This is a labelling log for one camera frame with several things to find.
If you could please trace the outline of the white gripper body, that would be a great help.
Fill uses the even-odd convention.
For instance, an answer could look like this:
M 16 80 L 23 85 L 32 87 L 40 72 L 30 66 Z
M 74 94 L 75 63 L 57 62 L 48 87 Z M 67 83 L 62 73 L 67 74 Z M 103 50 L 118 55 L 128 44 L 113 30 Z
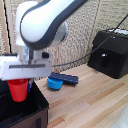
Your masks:
M 52 72 L 48 59 L 38 60 L 35 64 L 23 64 L 16 56 L 0 56 L 0 79 L 2 81 L 47 77 Z

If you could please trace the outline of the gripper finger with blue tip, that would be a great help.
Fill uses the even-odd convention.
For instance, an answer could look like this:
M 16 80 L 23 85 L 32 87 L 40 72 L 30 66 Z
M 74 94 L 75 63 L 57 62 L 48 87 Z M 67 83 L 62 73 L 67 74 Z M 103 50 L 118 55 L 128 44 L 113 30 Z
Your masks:
M 29 79 L 29 81 L 28 81 L 28 92 L 30 92 L 30 89 L 32 87 L 33 82 L 34 82 L 34 79 Z

